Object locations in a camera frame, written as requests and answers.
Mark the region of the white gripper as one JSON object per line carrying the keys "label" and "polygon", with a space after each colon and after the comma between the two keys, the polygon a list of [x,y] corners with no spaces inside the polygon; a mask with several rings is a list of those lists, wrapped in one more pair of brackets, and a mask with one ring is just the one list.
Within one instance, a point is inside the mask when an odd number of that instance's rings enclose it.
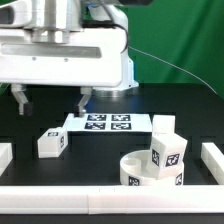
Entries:
{"label": "white gripper", "polygon": [[122,80],[121,53],[127,43],[122,29],[86,29],[72,32],[67,44],[34,43],[22,29],[0,30],[0,82],[11,85],[19,114],[31,116],[23,84],[82,87],[74,116],[83,117],[91,87],[115,87]]}

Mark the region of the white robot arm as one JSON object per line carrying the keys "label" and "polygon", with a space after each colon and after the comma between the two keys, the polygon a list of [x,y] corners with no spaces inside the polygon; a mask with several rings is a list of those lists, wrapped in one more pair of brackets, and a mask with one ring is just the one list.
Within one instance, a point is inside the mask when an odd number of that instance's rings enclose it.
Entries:
{"label": "white robot arm", "polygon": [[138,86],[128,56],[121,6],[153,0],[13,0],[0,4],[0,83],[9,84],[21,115],[32,113],[27,85],[79,86],[74,114],[91,94],[116,96]]}

